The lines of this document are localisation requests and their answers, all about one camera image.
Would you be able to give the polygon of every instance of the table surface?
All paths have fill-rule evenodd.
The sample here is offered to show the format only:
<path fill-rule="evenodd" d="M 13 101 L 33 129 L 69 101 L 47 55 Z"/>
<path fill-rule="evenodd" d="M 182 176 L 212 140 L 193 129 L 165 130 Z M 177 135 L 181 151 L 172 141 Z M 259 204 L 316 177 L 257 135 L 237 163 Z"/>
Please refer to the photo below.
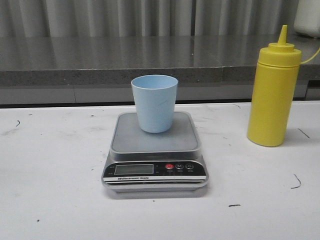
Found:
<path fill-rule="evenodd" d="M 293 103 L 279 147 L 246 138 L 250 103 L 175 109 L 202 142 L 202 197 L 106 195 L 117 117 L 134 106 L 1 109 L 0 239 L 319 239 L 320 101 Z"/>

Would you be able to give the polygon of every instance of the digital kitchen scale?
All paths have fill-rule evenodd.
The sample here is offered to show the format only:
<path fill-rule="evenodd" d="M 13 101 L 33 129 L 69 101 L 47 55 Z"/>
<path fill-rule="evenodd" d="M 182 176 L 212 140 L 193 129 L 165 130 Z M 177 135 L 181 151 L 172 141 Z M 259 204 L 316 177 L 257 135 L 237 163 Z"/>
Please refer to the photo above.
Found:
<path fill-rule="evenodd" d="M 115 193 L 186 192 L 203 188 L 208 172 L 189 113 L 174 113 L 165 132 L 141 130 L 136 112 L 118 117 L 102 184 Z"/>

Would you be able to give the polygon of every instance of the bottle nozzle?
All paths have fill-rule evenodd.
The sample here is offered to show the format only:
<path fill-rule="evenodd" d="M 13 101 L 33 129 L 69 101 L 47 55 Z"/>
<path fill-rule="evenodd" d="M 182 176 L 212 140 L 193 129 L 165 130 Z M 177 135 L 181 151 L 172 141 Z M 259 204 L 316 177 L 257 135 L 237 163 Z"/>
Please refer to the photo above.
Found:
<path fill-rule="evenodd" d="M 282 25 L 281 33 L 277 45 L 286 45 L 288 25 Z"/>

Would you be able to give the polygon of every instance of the white container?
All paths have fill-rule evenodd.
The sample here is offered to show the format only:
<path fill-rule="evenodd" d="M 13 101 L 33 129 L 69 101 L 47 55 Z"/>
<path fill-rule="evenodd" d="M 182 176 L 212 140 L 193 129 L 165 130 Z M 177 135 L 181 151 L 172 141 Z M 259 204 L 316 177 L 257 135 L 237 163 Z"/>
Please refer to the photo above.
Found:
<path fill-rule="evenodd" d="M 299 0 L 294 30 L 299 34 L 320 38 L 320 0 Z"/>

